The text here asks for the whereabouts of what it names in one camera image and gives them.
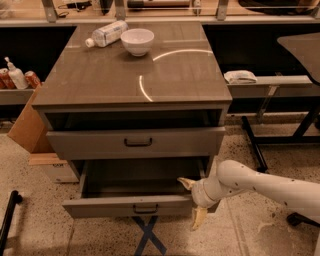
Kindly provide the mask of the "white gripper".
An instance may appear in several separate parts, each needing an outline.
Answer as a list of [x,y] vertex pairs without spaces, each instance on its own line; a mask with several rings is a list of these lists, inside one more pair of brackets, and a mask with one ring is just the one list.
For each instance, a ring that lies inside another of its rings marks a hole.
[[208,210],[219,200],[233,195],[234,190],[222,184],[216,176],[194,181],[192,179],[179,177],[178,181],[186,190],[191,191],[196,208],[192,209],[192,229],[197,230],[205,221]]

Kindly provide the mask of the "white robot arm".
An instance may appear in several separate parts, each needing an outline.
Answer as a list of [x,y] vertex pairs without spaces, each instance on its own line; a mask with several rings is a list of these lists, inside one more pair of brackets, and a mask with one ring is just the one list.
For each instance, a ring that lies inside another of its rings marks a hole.
[[204,223],[208,209],[219,200],[245,190],[257,192],[293,211],[287,218],[292,225],[301,222],[320,225],[319,183],[257,172],[234,160],[221,162],[215,175],[198,181],[179,177],[178,181],[192,195],[193,230]]

